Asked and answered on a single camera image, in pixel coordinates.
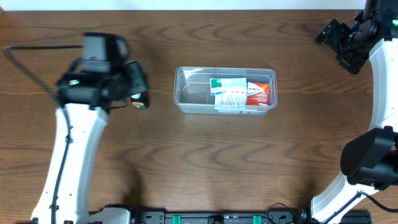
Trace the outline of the white green medicine box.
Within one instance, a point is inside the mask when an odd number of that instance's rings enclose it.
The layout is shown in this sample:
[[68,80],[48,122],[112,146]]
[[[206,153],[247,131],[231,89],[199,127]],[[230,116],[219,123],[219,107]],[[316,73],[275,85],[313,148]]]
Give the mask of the white green medicine box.
[[211,95],[247,93],[246,78],[211,78],[210,93]]

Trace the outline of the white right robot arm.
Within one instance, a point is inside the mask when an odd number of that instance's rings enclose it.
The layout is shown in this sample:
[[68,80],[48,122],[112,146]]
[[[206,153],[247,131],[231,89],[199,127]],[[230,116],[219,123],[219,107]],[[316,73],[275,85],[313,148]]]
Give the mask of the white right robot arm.
[[346,144],[340,173],[302,210],[297,223],[370,223],[367,213],[351,209],[368,198],[395,213],[373,195],[397,185],[397,1],[368,0],[348,27],[332,19],[315,37],[327,44],[339,65],[357,74],[366,62],[373,72],[373,110],[366,133]]

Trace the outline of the clear plastic container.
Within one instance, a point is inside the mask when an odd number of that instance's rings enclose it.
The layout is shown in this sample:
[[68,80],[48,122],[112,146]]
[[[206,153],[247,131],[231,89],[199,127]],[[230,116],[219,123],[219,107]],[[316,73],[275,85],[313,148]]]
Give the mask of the clear plastic container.
[[252,106],[271,110],[278,104],[276,72],[268,68],[180,67],[175,72],[174,103],[184,113],[219,114],[215,96],[210,93],[211,78],[246,78],[248,82],[268,83],[269,105]]

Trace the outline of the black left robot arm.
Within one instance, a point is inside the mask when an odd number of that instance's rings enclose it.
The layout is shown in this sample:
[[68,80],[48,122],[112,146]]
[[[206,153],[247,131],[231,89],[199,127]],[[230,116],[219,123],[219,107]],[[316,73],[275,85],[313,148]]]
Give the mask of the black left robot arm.
[[139,216],[125,205],[88,209],[91,176],[110,104],[148,91],[140,61],[114,72],[98,69],[67,72],[57,83],[56,135],[47,180],[31,223],[135,223]]

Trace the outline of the dark Woods syrup bottle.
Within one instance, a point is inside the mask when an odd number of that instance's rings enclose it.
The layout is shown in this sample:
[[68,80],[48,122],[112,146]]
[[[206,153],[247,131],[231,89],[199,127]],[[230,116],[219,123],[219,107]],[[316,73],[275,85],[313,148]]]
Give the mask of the dark Woods syrup bottle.
[[137,93],[135,95],[132,95],[130,97],[130,102],[133,105],[133,107],[144,110],[147,109],[150,105],[150,99],[149,99],[149,92],[145,91],[142,93]]

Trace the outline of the blue white medicine box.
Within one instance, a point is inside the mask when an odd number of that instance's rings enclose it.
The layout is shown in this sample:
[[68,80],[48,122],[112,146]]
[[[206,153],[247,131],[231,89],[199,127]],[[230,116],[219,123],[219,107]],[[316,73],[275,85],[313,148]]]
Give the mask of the blue white medicine box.
[[268,110],[248,106],[245,93],[223,93],[215,96],[215,110],[219,114],[265,115]]

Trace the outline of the red medicine box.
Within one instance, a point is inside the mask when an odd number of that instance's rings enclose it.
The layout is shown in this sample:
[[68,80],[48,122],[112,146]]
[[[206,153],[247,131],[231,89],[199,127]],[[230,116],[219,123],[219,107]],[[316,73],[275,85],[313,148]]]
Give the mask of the red medicine box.
[[252,106],[268,106],[269,92],[270,88],[268,83],[248,82],[246,104]]

